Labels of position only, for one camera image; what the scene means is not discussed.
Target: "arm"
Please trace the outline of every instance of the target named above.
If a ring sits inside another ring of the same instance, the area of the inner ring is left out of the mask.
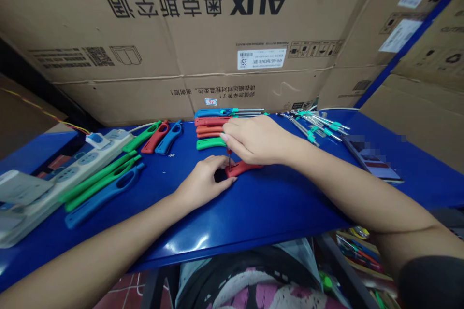
[[[314,182],[350,219],[374,233],[395,277],[426,255],[464,258],[464,243],[396,188],[290,134],[266,116],[232,119],[221,137],[245,162],[284,164]]]
[[[0,308],[92,308],[170,226],[229,188],[216,183],[226,156],[199,162],[179,188],[150,208],[75,246],[0,295]]]

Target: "forearm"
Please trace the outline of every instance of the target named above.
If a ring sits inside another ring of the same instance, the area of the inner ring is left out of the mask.
[[[82,242],[0,295],[1,308],[91,308],[142,253],[187,215],[175,193]]]
[[[421,230],[439,222],[391,185],[303,139],[295,140],[284,164],[296,169],[349,218],[379,233]]]

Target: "yellow cable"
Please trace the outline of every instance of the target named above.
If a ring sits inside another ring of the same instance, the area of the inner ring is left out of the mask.
[[[46,114],[47,116],[53,118],[55,121],[57,122],[60,122],[60,123],[63,123],[64,125],[70,127],[70,128],[75,128],[75,129],[78,129],[78,130],[81,130],[82,132],[86,133],[86,134],[90,134],[90,132],[85,129],[85,128],[82,128],[82,127],[79,127],[79,126],[76,126],[72,123],[69,123],[69,122],[65,122],[61,119],[59,119],[58,117],[56,117],[55,115],[52,115],[51,113],[49,113],[48,111],[46,111],[42,106],[40,105],[37,105],[37,104],[34,104],[32,101],[30,100],[27,100],[26,98],[22,97],[20,94],[16,93],[16,92],[13,92],[11,90],[8,90],[8,89],[5,89],[5,88],[1,88],[3,91],[7,92],[7,93],[10,93],[10,94],[13,94],[17,97],[19,97],[23,102],[27,103],[27,104],[30,104],[36,108],[38,108],[40,111],[42,111],[44,114]]]

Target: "person's left hand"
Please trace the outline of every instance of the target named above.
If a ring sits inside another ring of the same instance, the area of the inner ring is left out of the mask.
[[[194,210],[219,196],[228,189],[237,178],[231,177],[221,182],[214,180],[214,173],[219,168],[229,165],[229,157],[211,155],[197,163],[192,173],[182,182],[174,194],[180,197],[182,203],[187,203]]]

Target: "blue plastic handle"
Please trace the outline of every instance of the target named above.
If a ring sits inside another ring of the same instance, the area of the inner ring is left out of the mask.
[[[230,116],[233,109],[199,109],[195,118],[199,117],[227,117]]]
[[[95,211],[101,208],[106,202],[118,194],[132,188],[140,176],[140,171],[145,168],[145,164],[140,163],[133,167],[118,180],[113,181],[92,198],[82,203],[78,208],[66,215],[64,221],[69,229],[74,229],[82,222],[92,216]]]
[[[171,146],[173,145],[174,140],[182,134],[183,129],[182,125],[180,124],[181,121],[177,121],[169,133],[166,134],[163,140],[158,144],[158,146],[155,149],[155,153],[157,155],[167,155],[169,150],[171,149]]]

